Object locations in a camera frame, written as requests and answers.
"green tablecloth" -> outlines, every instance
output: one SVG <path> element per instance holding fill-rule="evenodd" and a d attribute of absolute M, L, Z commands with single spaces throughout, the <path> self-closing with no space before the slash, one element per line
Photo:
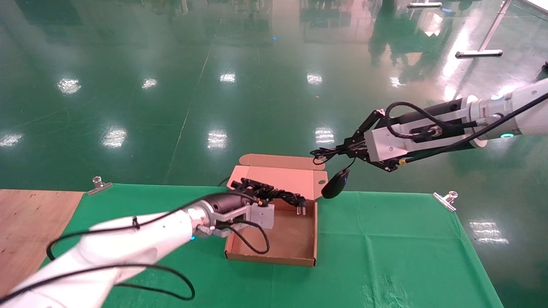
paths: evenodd
<path fill-rule="evenodd" d="M 65 231 L 225 190 L 115 184 L 84 195 Z M 224 239 L 198 238 L 159 262 L 192 281 L 194 301 L 118 287 L 104 307 L 502 307 L 457 215 L 431 195 L 343 192 L 318 207 L 316 267 L 228 261 Z M 54 253 L 75 243 L 60 243 Z M 131 282 L 188 294 L 165 272 L 146 270 Z"/>

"computer mouse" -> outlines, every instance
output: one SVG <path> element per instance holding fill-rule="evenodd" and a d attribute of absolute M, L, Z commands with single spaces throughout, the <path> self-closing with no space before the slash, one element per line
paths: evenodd
<path fill-rule="evenodd" d="M 337 174 L 333 175 L 329 182 L 327 182 L 327 184 L 322 188 L 322 196 L 325 199 L 331 199 L 338 196 L 346 185 L 349 173 L 350 168 L 344 168 L 343 170 L 337 172 Z"/>

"green floor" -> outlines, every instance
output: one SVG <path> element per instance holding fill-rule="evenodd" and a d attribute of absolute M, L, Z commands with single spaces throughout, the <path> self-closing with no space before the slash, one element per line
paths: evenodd
<path fill-rule="evenodd" d="M 82 191 L 95 175 L 214 186 L 245 153 L 307 156 L 396 100 L 426 107 L 545 77 L 548 17 L 519 1 L 490 43 L 503 57 L 477 60 L 454 54 L 480 44 L 500 0 L 397 3 L 2 0 L 0 188 Z M 458 191 L 503 304 L 540 307 L 546 150 L 528 136 L 392 174 L 356 164 L 347 189 Z"/>

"metal pole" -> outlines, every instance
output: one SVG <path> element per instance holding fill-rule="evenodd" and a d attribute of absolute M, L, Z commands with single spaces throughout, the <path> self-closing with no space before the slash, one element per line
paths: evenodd
<path fill-rule="evenodd" d="M 496 28 L 499 26 L 501 20 L 504 17 L 504 14 L 506 14 L 506 10 L 508 9 L 508 7 L 510 6 L 511 3 L 512 3 L 512 0 L 506 0 L 504 2 L 503 6 L 500 8 L 499 13 L 496 15 L 495 21 L 493 21 L 493 24 L 491 24 L 491 28 L 489 28 L 489 31 L 487 32 L 487 35 L 483 39 L 483 42 L 481 43 L 481 45 L 478 49 L 479 52 L 484 51 L 485 48 L 487 47 L 487 44 L 489 44 L 489 41 L 491 40 L 491 37 L 493 36 L 493 34 L 495 34 Z"/>

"open cardboard box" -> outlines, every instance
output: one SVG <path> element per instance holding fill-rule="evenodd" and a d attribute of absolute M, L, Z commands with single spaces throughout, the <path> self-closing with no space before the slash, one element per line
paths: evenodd
<path fill-rule="evenodd" d="M 293 193 L 299 193 L 308 200 L 321 197 L 327 183 L 327 172 L 323 165 L 314 165 L 312 158 L 246 154 L 239 159 L 228 181 L 252 179 Z M 257 254 L 242 240 L 230 234 L 226 240 L 225 255 L 229 260 L 315 266 L 318 234 L 318 204 L 311 201 L 306 215 L 297 215 L 294 206 L 281 199 L 275 205 L 274 228 L 265 230 L 270 242 L 270 251 Z M 264 249 L 262 234 L 256 228 L 241 231 L 246 240 L 257 249 Z"/>

